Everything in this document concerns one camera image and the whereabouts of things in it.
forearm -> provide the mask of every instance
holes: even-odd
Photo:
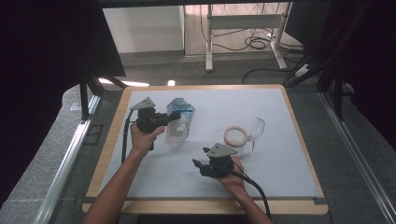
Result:
[[[247,215],[249,224],[272,224],[271,219],[260,209],[260,207],[250,198],[248,193],[241,189],[234,194],[242,209]]]
[[[143,158],[131,153],[98,195],[84,223],[115,223]]]

plastic wrapper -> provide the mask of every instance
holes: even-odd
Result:
[[[182,143],[189,137],[195,108],[183,98],[176,98],[167,106],[168,115],[175,112],[180,113],[180,119],[169,122],[166,127],[165,144],[169,145]]]

white board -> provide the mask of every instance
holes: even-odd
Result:
[[[128,197],[231,197],[218,181],[201,176],[192,159],[208,161],[203,147],[224,144],[223,134],[230,126],[240,126],[248,131],[257,117],[264,119],[265,129],[254,151],[251,151],[251,143],[238,148],[245,173],[262,187],[267,198],[318,197],[318,189],[281,89],[134,91],[128,108],[147,97],[155,103],[159,113],[166,113],[166,106],[177,97],[192,104],[196,112],[190,136],[182,144],[168,146],[165,133],[158,136],[154,150],[141,163]],[[123,124],[100,190],[120,167],[122,130]],[[127,155],[131,147],[128,134]],[[246,187],[251,197],[260,197],[254,187],[249,184]]]

wooden frame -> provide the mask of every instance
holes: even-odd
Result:
[[[134,88],[128,87],[124,90],[120,103],[108,132],[106,142],[92,177],[92,182],[86,194],[87,199],[94,199],[99,192],[100,185],[105,176],[107,166],[109,165],[113,149],[118,139],[118,133],[123,124],[123,116],[128,109],[129,99],[134,91],[177,91],[177,90],[243,90],[258,88],[276,88],[281,89],[285,102],[288,106],[290,116],[293,120],[295,130],[299,136],[304,155],[318,188],[318,197],[315,199],[273,199],[268,200],[272,214],[310,214],[323,215],[328,212],[326,202],[321,186],[318,182],[314,166],[309,157],[306,145],[294,116],[289,97],[281,85],[213,85],[213,86],[178,86],[178,87],[146,87]],[[261,200],[255,201],[256,204],[264,209]],[[91,202],[86,200],[82,205],[83,211],[87,212],[91,206]],[[134,200],[126,201],[122,208],[123,213],[135,214],[243,214],[242,208],[234,200]]]

metal rail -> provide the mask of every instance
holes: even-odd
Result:
[[[335,124],[337,131],[341,134],[341,137],[346,144],[346,148],[348,149],[350,155],[352,156],[353,161],[361,172],[361,176],[367,184],[367,187],[373,194],[375,201],[378,203],[379,209],[383,213],[385,219],[389,224],[396,223],[396,209],[393,205],[392,200],[384,190],[384,187],[376,178],[369,164],[367,163],[364,156],[361,154],[361,150],[350,134],[347,126],[343,121],[341,121],[337,115],[334,113],[332,100],[327,92],[320,92],[319,96],[323,103],[326,106],[327,111],[330,114],[332,121]]]
[[[100,100],[99,96],[94,95],[92,97],[89,104],[90,115],[88,116],[85,122],[81,122],[78,125],[75,135],[73,136],[73,139],[69,145],[69,148],[67,149],[64,155],[64,159],[61,165],[59,166],[58,172],[53,178],[52,184],[49,187],[49,191],[47,192],[47,195],[43,203],[41,204],[40,209],[38,210],[38,213],[34,221],[35,224],[48,223],[50,221],[56,203],[58,202],[62,190],[64,189],[64,184],[73,167],[79,148],[82,144],[82,140],[84,139],[85,133],[88,131],[88,128],[90,127],[92,114],[96,109],[99,100]]]

